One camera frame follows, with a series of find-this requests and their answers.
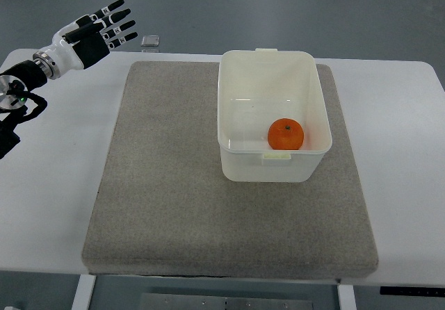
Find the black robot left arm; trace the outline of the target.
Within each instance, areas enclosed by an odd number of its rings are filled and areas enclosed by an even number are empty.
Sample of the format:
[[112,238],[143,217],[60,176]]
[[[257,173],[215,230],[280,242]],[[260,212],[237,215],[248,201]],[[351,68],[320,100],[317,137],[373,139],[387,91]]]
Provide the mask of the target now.
[[1,158],[20,143],[15,128],[37,118],[48,105],[33,90],[58,77],[60,66],[42,51],[1,73]]

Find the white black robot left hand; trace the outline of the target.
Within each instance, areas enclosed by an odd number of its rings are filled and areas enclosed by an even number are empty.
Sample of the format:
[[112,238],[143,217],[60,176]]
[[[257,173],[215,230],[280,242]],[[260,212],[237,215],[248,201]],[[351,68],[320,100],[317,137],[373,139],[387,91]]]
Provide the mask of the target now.
[[124,0],[114,1],[56,32],[52,44],[43,50],[50,58],[54,77],[70,70],[88,69],[138,36],[131,30],[136,22],[128,19],[131,10],[123,5]]

